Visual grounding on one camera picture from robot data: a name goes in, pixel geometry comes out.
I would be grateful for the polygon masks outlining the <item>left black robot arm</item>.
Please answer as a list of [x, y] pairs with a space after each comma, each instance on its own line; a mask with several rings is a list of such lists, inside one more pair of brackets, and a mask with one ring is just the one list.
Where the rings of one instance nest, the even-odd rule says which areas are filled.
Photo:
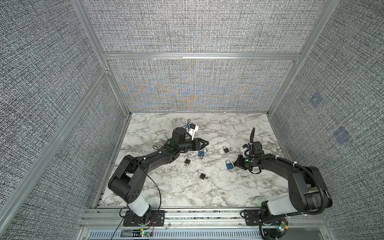
[[143, 217], [151, 209], [142, 196], [149, 173], [174, 162], [181, 153], [198, 152], [208, 145], [208, 141], [196, 138], [185, 128], [178, 127], [173, 130], [172, 137], [157, 151], [139, 157], [125, 156], [111, 176], [108, 188], [123, 199], [136, 216]]

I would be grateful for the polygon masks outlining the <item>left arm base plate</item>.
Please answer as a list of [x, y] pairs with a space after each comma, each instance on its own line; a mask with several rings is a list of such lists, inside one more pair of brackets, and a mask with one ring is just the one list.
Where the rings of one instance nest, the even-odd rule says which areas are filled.
[[144, 227], [149, 226], [163, 227], [165, 222], [165, 211], [155, 210], [151, 213], [146, 213], [144, 216], [139, 217], [132, 211], [128, 210], [125, 213], [123, 226], [124, 227]]

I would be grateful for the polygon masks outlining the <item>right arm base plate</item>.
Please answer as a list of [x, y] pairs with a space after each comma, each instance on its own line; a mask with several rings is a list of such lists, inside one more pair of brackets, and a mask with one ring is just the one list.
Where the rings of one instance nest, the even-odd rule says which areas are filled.
[[[246, 226], [259, 226], [262, 222], [260, 217], [260, 210], [242, 210], [240, 216], [245, 220]], [[283, 218], [276, 218], [272, 220], [264, 221], [264, 226], [280, 226], [284, 221]]]

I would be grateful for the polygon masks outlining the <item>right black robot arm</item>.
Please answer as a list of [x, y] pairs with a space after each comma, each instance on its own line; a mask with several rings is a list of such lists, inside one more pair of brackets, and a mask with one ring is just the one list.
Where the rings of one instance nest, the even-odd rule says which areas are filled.
[[326, 183], [316, 167], [305, 167], [288, 159], [266, 154], [260, 142], [243, 145], [234, 167], [252, 174], [270, 171], [288, 181], [286, 196], [265, 201], [260, 209], [261, 218], [272, 216], [319, 215], [333, 204]]

